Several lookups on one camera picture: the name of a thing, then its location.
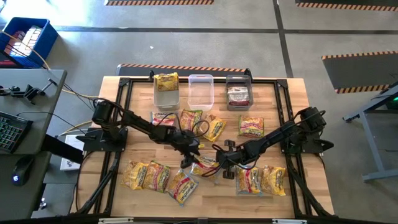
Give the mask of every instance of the computer mouse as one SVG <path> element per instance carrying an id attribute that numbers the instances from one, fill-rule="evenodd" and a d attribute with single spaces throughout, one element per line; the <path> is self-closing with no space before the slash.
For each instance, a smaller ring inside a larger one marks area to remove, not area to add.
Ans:
<path id="1" fill-rule="evenodd" d="M 23 186 L 29 179 L 30 170 L 34 161 L 33 155 L 20 158 L 12 171 L 12 183 L 15 186 Z"/>

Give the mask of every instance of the plastic bin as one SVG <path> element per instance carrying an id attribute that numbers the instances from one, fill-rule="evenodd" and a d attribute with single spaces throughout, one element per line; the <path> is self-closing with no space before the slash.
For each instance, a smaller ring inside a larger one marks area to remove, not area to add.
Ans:
<path id="1" fill-rule="evenodd" d="M 180 109 L 180 90 L 158 91 L 154 79 L 154 104 L 160 111 L 176 111 Z"/>
<path id="2" fill-rule="evenodd" d="M 214 104 L 214 81 L 212 75 L 190 75 L 188 105 L 191 110 L 211 110 Z"/>
<path id="3" fill-rule="evenodd" d="M 40 56 L 46 59 L 58 37 L 57 31 L 55 31 L 55 29 L 51 26 L 48 19 L 14 17 L 8 22 L 3 31 L 10 35 L 14 35 L 15 32 L 19 30 L 26 33 L 32 26 L 43 28 L 39 38 L 36 41 L 36 44 L 33 46 L 33 49 L 39 53 Z M 9 40 L 10 37 L 6 36 L 5 34 L 0 34 L 0 49 L 4 50 Z M 29 60 L 27 57 L 18 55 L 12 56 L 12 58 L 26 67 L 40 68 L 43 65 L 44 62 L 34 52 L 31 52 L 28 56 L 31 58 L 31 60 Z"/>
<path id="4" fill-rule="evenodd" d="M 227 99 L 227 109 L 229 111 L 247 111 L 253 105 L 253 92 L 251 85 L 251 78 L 249 75 L 228 75 L 226 77 L 226 89 L 228 91 L 228 87 L 230 86 L 246 86 L 249 92 L 249 104 L 246 106 L 237 106 L 230 105 L 228 103 L 228 94 L 226 95 Z"/>

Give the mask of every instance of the clear plastic container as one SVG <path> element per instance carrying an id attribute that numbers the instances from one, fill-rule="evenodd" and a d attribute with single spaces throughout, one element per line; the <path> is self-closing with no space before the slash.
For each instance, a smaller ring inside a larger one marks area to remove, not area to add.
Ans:
<path id="1" fill-rule="evenodd" d="M 176 111 L 180 109 L 180 90 L 158 91 L 154 79 L 154 104 L 160 111 Z"/>
<path id="2" fill-rule="evenodd" d="M 191 110 L 211 110 L 214 104 L 214 81 L 212 75 L 190 75 L 188 105 Z"/>
<path id="3" fill-rule="evenodd" d="M 249 75 L 228 75 L 226 77 L 226 104 L 229 111 L 247 111 L 253 105 L 253 92 L 251 79 Z M 245 86 L 248 88 L 249 104 L 248 105 L 230 105 L 228 102 L 228 87 Z"/>

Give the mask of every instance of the white container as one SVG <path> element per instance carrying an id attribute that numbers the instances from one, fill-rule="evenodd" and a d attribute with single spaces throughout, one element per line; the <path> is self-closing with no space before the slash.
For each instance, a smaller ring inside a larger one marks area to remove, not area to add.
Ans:
<path id="1" fill-rule="evenodd" d="M 176 111 L 180 109 L 180 90 L 158 91 L 154 79 L 154 104 L 160 111 Z"/>
<path id="2" fill-rule="evenodd" d="M 191 110 L 211 110 L 214 104 L 214 81 L 212 75 L 190 75 L 188 105 Z"/>

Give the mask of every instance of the white paper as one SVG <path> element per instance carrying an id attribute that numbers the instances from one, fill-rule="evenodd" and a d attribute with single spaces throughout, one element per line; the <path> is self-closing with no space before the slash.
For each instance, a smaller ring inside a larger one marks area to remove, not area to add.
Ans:
<path id="1" fill-rule="evenodd" d="M 85 143 L 78 140 L 76 138 L 76 136 L 79 136 L 79 135 L 68 135 L 65 139 L 65 143 L 83 151 L 83 147 L 84 147 Z M 69 161 L 68 159 L 62 158 L 60 170 L 65 170 L 65 171 L 78 170 L 79 168 L 80 168 L 80 164 L 77 164 L 75 162 Z"/>

